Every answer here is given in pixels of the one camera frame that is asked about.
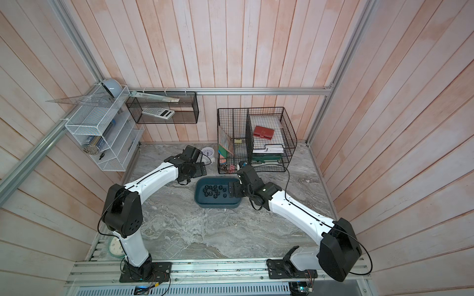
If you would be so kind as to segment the dark teal storage box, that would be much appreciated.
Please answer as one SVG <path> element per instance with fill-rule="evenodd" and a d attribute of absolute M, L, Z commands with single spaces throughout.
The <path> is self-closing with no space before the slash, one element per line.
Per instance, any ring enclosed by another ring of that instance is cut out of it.
<path fill-rule="evenodd" d="M 241 198 L 228 195 L 228 184 L 238 181 L 229 177 L 204 177 L 196 183 L 195 202 L 201 208 L 237 208 Z"/>

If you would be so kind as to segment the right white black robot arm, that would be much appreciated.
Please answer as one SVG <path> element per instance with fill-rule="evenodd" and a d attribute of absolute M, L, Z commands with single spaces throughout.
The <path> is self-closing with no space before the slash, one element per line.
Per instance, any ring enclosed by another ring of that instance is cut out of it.
<path fill-rule="evenodd" d="M 314 277 L 323 270 L 330 278 L 343 282 L 353 275 L 354 266 L 367 249 L 357 240 L 348 220 L 325 217 L 292 198 L 286 188 L 265 183 L 253 166 L 240 162 L 238 181 L 230 185 L 235 197 L 247 197 L 254 210 L 266 209 L 286 218 L 316 244 L 292 247 L 281 260 L 268 260 L 270 278 Z"/>

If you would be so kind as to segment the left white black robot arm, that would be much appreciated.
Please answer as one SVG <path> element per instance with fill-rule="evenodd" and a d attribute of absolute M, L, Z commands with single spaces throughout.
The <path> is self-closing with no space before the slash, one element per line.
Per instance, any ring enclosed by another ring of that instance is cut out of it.
<path fill-rule="evenodd" d="M 169 276 L 153 264 L 141 234 L 143 204 L 155 192 L 174 181 L 188 184 L 207 175 L 201 150 L 186 146 L 182 153 L 166 158 L 157 168 L 125 185 L 112 185 L 98 224 L 104 223 L 108 234 L 117 238 L 125 254 L 120 282 L 149 282 Z"/>

